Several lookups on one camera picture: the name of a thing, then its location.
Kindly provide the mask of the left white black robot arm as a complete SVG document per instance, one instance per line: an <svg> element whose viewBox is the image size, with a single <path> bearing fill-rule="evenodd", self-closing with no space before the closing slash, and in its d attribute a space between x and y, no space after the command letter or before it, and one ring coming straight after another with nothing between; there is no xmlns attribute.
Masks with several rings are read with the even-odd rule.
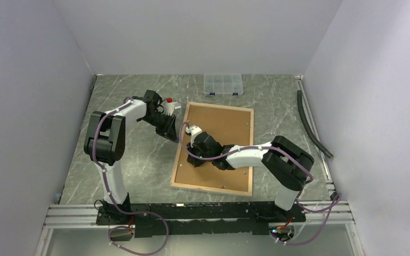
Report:
<svg viewBox="0 0 410 256"><path fill-rule="evenodd" d="M126 97L115 109L91 114L83 148L100 173L103 208L110 211L116 223L128 222L132 211L120 163L126 147L126 130L144 121L154 127L157 135L178 142L174 111L180 108L171 98L162 99L157 92L147 90L141 97Z"/></svg>

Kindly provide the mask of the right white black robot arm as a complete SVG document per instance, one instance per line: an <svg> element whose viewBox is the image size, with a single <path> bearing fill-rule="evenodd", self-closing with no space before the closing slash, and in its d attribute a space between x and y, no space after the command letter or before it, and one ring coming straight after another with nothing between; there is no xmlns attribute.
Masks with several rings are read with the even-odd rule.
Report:
<svg viewBox="0 0 410 256"><path fill-rule="evenodd" d="M187 161L194 167L210 162L219 170L265 167L279 182L272 215L287 220L306 184L313 180L314 158L286 137L277 135L270 142L252 145L221 145L207 132L187 130L190 142L183 146Z"/></svg>

